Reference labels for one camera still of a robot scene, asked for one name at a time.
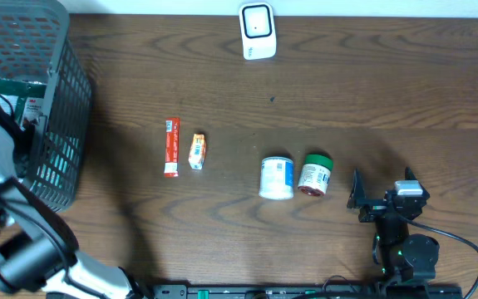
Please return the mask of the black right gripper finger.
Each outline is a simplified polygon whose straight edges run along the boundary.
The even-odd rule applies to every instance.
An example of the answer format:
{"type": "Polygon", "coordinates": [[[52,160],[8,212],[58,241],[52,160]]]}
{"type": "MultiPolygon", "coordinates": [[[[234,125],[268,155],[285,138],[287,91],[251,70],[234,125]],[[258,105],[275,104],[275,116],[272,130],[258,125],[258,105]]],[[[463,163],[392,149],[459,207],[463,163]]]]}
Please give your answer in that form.
{"type": "Polygon", "coordinates": [[[366,203],[366,193],[362,176],[358,169],[354,169],[352,190],[347,201],[347,208],[361,208],[366,203]]]}
{"type": "MultiPolygon", "coordinates": [[[[405,175],[405,180],[417,180],[419,182],[419,180],[416,178],[416,176],[414,175],[414,173],[413,173],[413,171],[411,170],[410,167],[405,168],[404,175],[405,175]]],[[[422,186],[422,188],[423,188],[423,195],[421,195],[421,196],[425,199],[430,198],[430,194],[427,192],[427,190],[423,186],[422,186]]]]}

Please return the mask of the green lid jar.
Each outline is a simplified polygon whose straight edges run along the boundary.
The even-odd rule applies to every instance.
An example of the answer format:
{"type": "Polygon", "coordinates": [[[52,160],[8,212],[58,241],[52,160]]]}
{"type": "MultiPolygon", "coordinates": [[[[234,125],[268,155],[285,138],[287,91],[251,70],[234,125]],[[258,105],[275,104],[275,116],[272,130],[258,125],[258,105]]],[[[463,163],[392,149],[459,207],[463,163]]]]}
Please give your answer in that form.
{"type": "Polygon", "coordinates": [[[321,154],[308,154],[298,180],[298,189],[307,195],[322,197],[326,194],[333,161],[321,154]]]}

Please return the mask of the white blue round container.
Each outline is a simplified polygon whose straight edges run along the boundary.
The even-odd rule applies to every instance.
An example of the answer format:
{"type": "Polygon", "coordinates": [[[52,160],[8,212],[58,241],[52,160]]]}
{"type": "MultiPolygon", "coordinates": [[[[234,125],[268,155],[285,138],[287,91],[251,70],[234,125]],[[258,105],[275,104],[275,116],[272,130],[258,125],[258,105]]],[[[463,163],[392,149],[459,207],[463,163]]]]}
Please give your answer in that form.
{"type": "Polygon", "coordinates": [[[293,161],[273,156],[261,162],[259,196],[271,200],[293,198],[293,161]]]}

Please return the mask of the small orange carton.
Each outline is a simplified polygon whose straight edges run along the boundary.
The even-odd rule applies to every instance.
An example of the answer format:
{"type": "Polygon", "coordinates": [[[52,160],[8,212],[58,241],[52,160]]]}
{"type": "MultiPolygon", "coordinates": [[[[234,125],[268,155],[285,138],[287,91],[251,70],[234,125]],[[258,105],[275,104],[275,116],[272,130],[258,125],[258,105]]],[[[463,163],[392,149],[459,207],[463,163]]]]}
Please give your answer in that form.
{"type": "Polygon", "coordinates": [[[206,140],[203,134],[194,134],[190,146],[188,162],[192,169],[203,169],[206,154],[206,140]]]}

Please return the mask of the red white tube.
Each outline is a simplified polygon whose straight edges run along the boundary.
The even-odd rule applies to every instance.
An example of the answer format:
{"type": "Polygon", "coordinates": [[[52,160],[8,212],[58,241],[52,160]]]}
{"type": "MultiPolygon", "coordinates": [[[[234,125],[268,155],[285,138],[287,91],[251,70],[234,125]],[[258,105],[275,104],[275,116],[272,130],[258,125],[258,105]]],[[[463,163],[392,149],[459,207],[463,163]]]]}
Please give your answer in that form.
{"type": "Polygon", "coordinates": [[[174,178],[179,176],[180,119],[176,117],[166,119],[165,132],[164,176],[166,178],[174,178]]]}

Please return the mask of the green 3M product package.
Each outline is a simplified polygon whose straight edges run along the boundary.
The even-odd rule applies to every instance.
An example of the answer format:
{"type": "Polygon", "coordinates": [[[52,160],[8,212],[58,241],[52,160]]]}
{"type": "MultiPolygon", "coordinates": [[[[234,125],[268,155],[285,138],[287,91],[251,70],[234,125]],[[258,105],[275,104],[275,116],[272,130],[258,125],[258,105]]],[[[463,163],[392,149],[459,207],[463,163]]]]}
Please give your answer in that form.
{"type": "Polygon", "coordinates": [[[0,79],[0,106],[22,129],[37,125],[47,86],[36,81],[0,79]]]}

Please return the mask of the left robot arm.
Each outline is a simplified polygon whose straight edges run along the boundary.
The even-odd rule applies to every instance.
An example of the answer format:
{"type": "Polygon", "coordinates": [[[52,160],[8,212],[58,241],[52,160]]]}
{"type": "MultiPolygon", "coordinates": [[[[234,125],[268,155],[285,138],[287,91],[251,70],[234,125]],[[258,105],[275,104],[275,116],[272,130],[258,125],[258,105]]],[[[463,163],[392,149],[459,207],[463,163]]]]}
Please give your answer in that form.
{"type": "Polygon", "coordinates": [[[58,298],[147,298],[120,267],[81,252],[76,236],[18,179],[15,144],[25,136],[0,107],[0,291],[58,298]]]}

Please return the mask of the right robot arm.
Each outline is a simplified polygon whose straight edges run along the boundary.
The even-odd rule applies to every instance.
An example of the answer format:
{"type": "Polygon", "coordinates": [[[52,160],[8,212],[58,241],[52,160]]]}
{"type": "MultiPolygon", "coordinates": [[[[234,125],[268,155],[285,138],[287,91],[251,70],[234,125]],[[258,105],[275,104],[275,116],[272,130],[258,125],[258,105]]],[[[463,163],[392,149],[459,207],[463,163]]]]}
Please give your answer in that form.
{"type": "Polygon", "coordinates": [[[437,240],[411,234],[408,229],[429,198],[410,168],[405,168],[405,178],[395,182],[381,199],[366,196],[362,176],[354,171],[347,207],[359,211],[359,222],[375,225],[372,258],[384,269],[384,279],[377,284],[380,293],[386,294],[394,287],[424,287],[436,277],[440,248],[437,240]]]}

